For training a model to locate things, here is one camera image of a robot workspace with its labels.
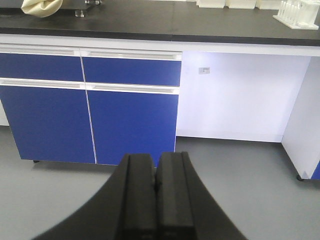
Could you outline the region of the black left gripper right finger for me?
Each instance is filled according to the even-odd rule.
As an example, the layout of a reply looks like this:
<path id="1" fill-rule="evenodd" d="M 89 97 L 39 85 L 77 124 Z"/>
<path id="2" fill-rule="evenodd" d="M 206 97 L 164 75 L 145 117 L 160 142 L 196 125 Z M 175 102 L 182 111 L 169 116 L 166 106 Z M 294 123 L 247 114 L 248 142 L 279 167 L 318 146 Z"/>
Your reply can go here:
<path id="1" fill-rule="evenodd" d="M 158 239 L 246 239 L 209 193 L 187 152 L 164 152 L 155 181 Z"/>

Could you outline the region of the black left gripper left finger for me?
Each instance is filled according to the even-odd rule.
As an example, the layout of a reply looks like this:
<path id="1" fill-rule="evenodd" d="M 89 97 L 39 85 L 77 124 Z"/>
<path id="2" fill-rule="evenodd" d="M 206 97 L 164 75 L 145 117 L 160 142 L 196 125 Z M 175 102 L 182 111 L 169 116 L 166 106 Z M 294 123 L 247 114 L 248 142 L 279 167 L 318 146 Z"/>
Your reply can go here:
<path id="1" fill-rule="evenodd" d="M 83 206 L 37 240 L 155 240 L 155 169 L 149 154 L 125 154 Z"/>

